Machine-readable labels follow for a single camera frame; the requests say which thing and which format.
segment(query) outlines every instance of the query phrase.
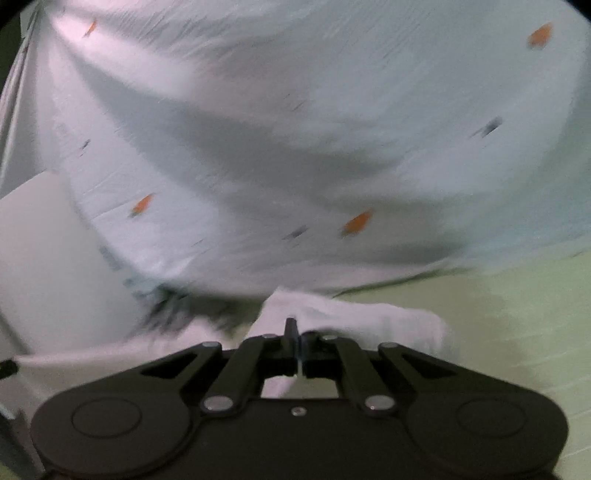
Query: white cloth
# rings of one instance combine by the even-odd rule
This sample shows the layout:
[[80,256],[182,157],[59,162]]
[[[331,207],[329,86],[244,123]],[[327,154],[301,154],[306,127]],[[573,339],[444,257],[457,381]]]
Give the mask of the white cloth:
[[[289,316],[296,317],[300,333],[309,330],[339,332],[366,349],[375,349],[380,342],[393,340],[451,361],[457,358],[453,335],[444,321],[433,313],[386,304],[347,303],[284,290],[278,290],[265,302],[247,337],[263,333],[282,334]],[[20,367],[17,379],[31,396],[22,402],[25,413],[30,418],[44,400],[60,391],[137,367],[207,340],[219,341],[226,349],[235,348],[241,341],[228,338],[208,322],[195,321],[174,339],[166,336],[140,337],[126,343],[80,351],[17,356],[15,360]],[[283,396],[296,381],[302,383],[295,378],[271,379],[265,383],[264,396]],[[304,384],[303,388],[307,387],[308,396],[323,396],[327,391],[326,385],[315,388],[317,386],[317,382],[312,382]]]
[[[265,302],[247,337],[283,334],[284,319],[297,320],[300,334],[312,330],[355,340],[366,350],[382,342],[396,342],[448,362],[459,361],[453,332],[438,315],[385,303],[362,304],[331,300],[314,294],[277,290]],[[274,377],[265,382],[263,397],[336,396],[334,382],[295,377]]]
[[194,291],[528,254],[591,231],[588,41],[561,0],[43,2],[1,189],[59,170],[116,256]]

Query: circular pad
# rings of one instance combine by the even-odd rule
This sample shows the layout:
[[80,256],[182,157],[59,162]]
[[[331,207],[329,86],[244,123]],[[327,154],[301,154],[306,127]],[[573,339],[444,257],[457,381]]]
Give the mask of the circular pad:
[[142,419],[141,410],[128,400],[103,398],[76,409],[72,415],[74,428],[94,438],[114,438],[131,432]]
[[67,391],[45,402],[31,438],[53,466],[78,478],[141,474],[173,453],[191,419],[175,393]]
[[414,443],[439,467],[466,478],[547,468],[566,442],[562,411],[536,393],[421,393],[406,415]]

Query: orange pattern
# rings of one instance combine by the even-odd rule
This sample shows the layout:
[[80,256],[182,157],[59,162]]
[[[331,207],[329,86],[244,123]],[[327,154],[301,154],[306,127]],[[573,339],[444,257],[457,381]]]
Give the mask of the orange pattern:
[[552,23],[546,23],[530,35],[528,43],[530,48],[544,48],[551,37]]
[[152,197],[154,197],[154,194],[150,193],[149,195],[142,198],[138,203],[135,204],[135,206],[131,210],[131,214],[129,216],[135,217],[141,213],[144,213],[146,211],[146,208],[148,208],[148,206],[150,205],[150,202],[152,201]]
[[94,20],[91,25],[90,28],[86,31],[86,33],[84,34],[85,37],[88,37],[92,32],[94,32],[96,28],[96,20]]
[[368,210],[348,221],[343,227],[342,236],[357,235],[357,233],[362,232],[373,216],[373,211]]

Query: white towel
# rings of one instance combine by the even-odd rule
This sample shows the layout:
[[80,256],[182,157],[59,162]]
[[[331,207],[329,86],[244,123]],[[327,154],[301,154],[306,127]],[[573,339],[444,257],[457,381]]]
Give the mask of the white towel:
[[[283,333],[285,320],[295,317],[300,333],[310,330],[338,333],[356,340],[362,348],[375,349],[380,342],[393,340],[424,353],[453,361],[456,358],[453,335],[434,313],[387,304],[364,305],[331,300],[318,295],[277,290],[264,304],[247,337],[263,333]],[[17,378],[30,398],[21,407],[30,419],[37,407],[60,391],[82,385],[207,340],[224,348],[234,348],[231,339],[211,323],[196,319],[178,337],[139,337],[85,350],[54,355],[17,356]],[[322,397],[334,395],[330,382],[276,377],[265,383],[264,397]]]
[[[288,317],[297,320],[300,334],[316,330],[344,336],[355,340],[366,350],[376,350],[381,342],[393,341],[442,360],[459,360],[452,331],[432,312],[403,309],[385,303],[350,303],[283,289],[276,290],[267,299],[247,337],[264,333],[281,335]],[[308,380],[301,376],[270,378],[262,392],[266,398],[336,395],[334,382]]]

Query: green surface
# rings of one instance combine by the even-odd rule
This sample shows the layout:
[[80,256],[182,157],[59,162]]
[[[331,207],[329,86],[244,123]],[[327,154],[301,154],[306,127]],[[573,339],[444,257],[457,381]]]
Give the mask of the green surface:
[[459,340],[462,363],[558,403],[570,436],[557,473],[591,478],[591,252],[496,274],[457,273],[341,296],[430,310]]
[[18,480],[18,477],[7,467],[0,464],[0,480]]
[[0,85],[4,82],[10,72],[10,67],[17,55],[18,47],[21,44],[21,23],[18,17],[14,18],[6,27],[0,30]]

